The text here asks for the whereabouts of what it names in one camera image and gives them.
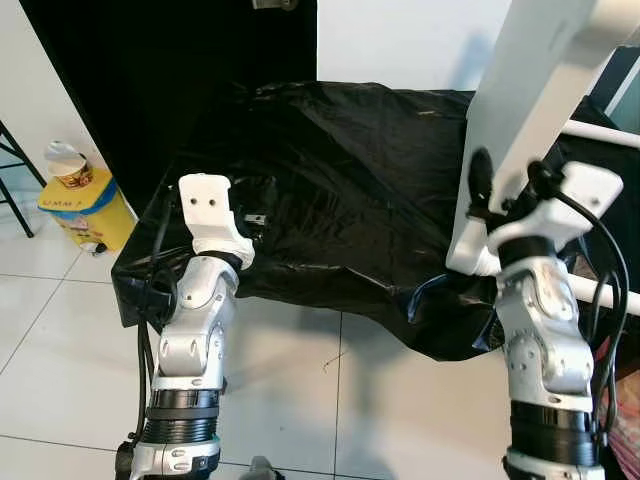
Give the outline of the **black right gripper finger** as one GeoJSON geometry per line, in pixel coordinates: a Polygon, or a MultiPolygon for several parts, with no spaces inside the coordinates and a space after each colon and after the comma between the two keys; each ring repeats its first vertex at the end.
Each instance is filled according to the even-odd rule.
{"type": "Polygon", "coordinates": [[[493,177],[492,156],[486,148],[477,148],[472,152],[467,168],[468,200],[470,200],[467,215],[470,218],[493,218],[494,212],[490,210],[493,177]]]}

